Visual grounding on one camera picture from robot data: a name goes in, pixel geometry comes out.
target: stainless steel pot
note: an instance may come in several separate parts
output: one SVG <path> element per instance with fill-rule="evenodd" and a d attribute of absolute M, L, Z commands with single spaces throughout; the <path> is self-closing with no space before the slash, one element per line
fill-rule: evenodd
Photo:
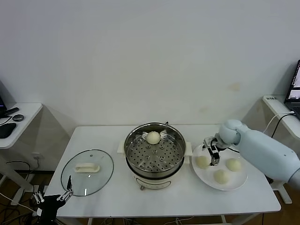
<path fill-rule="evenodd" d="M 158 144 L 149 144 L 147 134 L 160 134 Z M 186 143 L 175 128 L 162 123 L 148 123 L 130 132 L 124 143 L 128 166 L 133 172 L 150 180 L 158 180 L 176 173 L 183 164 Z"/>

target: laptop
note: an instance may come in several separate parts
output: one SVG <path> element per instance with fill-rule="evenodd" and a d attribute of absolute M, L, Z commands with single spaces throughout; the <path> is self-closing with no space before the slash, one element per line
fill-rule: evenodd
<path fill-rule="evenodd" d="M 285 97 L 285 106 L 291 111 L 294 111 L 300 119 L 300 60 L 297 63 L 295 74 L 292 78 L 292 83 Z"/>

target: floor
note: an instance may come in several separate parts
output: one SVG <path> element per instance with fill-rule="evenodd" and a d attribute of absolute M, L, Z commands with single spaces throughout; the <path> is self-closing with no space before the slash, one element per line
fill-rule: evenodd
<path fill-rule="evenodd" d="M 35 177 L 32 180 L 32 184 L 40 184 L 42 181 L 45 181 L 45 184 L 49 184 L 51 180 L 51 175 L 35 175 Z M 0 187 L 0 192 L 8 197 L 12 197 L 14 193 L 17 191 L 18 186 L 12 182 L 11 180 L 6 180 L 2 186 Z M 276 213 L 267 213 L 264 214 L 264 217 L 262 215 L 259 215 L 252 220 L 245 223 L 245 225 L 300 225 L 300 191 L 295 191 L 289 188 L 288 185 L 286 185 L 287 192 L 289 193 L 293 204 L 286 205 L 282 202 L 280 196 L 278 193 L 276 193 L 282 209 L 280 212 Z M 30 207 L 29 199 L 31 197 L 30 193 L 25 193 L 22 198 L 23 204 Z M 26 208 L 23 208 L 21 206 L 18 207 L 11 207 L 9 206 L 8 210 L 4 211 L 6 208 L 6 205 L 9 204 L 9 200 L 5 199 L 4 197 L 0 196 L 0 225 L 24 225 L 25 217 L 20 219 L 20 222 L 18 219 L 9 221 L 10 219 L 13 219 L 17 217 L 20 214 L 26 213 L 29 210 Z M 235 216 L 226 216 L 226 220 L 228 223 L 230 223 Z M 124 220 L 122 218 L 116 218 L 112 219 L 109 218 L 105 221 L 105 219 L 94 219 L 93 225 L 135 225 L 135 224 L 141 224 L 141 225 L 164 225 L 167 222 L 175 221 L 175 218 L 168 217 L 168 218 L 134 218 L 133 221 L 131 220 Z M 82 223 L 82 225 L 87 225 L 88 220 L 83 218 L 79 219 L 79 221 Z M 194 217 L 189 220 L 183 220 L 181 221 L 182 224 L 211 224 L 211 223 L 221 223 L 221 217 L 220 216 L 214 216 L 214 217 Z M 169 225 L 176 225 L 175 222 L 169 223 Z"/>

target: white table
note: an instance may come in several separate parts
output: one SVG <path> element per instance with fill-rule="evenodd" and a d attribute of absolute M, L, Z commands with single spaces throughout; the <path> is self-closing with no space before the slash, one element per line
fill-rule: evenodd
<path fill-rule="evenodd" d="M 20 122 L 15 122 L 12 119 L 8 121 L 8 123 L 16 123 L 17 126 L 11 133 L 11 135 L 7 138 L 0 139 L 0 149 L 8 149 L 14 145 L 14 143 L 18 140 L 24 130 L 28 127 L 31 121 L 35 118 L 37 113 L 41 110 L 41 103 L 11 103 L 6 105 L 7 109 L 18 107 L 19 111 L 10 114 L 9 116 L 14 116 L 16 114 L 22 114 L 25 116 L 24 120 Z M 0 119 L 0 124 L 5 122 L 7 118 Z M 15 195 L 14 200 L 18 202 L 19 195 L 22 195 L 23 189 L 25 191 L 31 191 L 32 185 L 29 183 L 33 176 L 28 177 L 27 181 L 20 176 L 17 172 L 15 172 L 8 164 L 5 163 L 5 159 L 0 157 L 0 173 L 3 174 L 2 179 L 0 180 L 0 185 L 4 182 L 6 177 L 9 177 L 16 184 L 18 184 L 21 189 Z"/>
<path fill-rule="evenodd" d="M 284 105 L 285 96 L 283 95 L 265 95 L 262 100 L 275 115 L 290 111 Z M 298 118 L 286 116 L 281 122 L 294 138 L 300 140 L 300 120 Z"/>
<path fill-rule="evenodd" d="M 285 96 L 283 95 L 266 95 L 263 96 L 264 103 L 270 108 L 270 110 L 277 117 L 281 118 L 283 115 L 281 113 L 289 112 L 290 110 L 284 105 Z M 295 116 L 286 116 L 281 120 L 281 123 L 288 130 L 288 132 L 296 138 L 296 140 L 300 140 L 300 120 Z M 289 197 L 289 194 L 285 190 L 283 186 L 284 182 L 274 181 L 271 186 L 274 191 L 278 191 L 280 196 L 282 197 L 285 204 L 292 204 L 292 200 Z"/>
<path fill-rule="evenodd" d="M 218 125 L 174 126 L 191 142 L 193 148 L 207 136 L 218 131 Z M 65 164 L 76 154 L 88 149 L 109 153 L 114 161 L 110 181 L 98 192 L 72 196 L 59 209 L 61 218 L 128 218 L 128 217 L 186 217 L 228 214 L 251 214 L 240 217 L 242 224 L 257 213 L 279 211 L 281 206 L 265 176 L 249 163 L 248 180 L 235 191 L 219 191 L 202 182 L 191 165 L 183 165 L 171 186 L 161 190 L 140 190 L 125 159 L 117 153 L 121 140 L 135 126 L 77 127 L 57 166 L 45 195 L 64 192 L 60 175 Z"/>

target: laptop screen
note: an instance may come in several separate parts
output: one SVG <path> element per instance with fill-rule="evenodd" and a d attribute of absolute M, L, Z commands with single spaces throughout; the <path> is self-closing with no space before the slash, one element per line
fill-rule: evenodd
<path fill-rule="evenodd" d="M 289 92 L 285 98 L 285 102 L 300 102 L 300 60 L 298 61 L 295 74 L 292 78 L 292 83 Z"/>

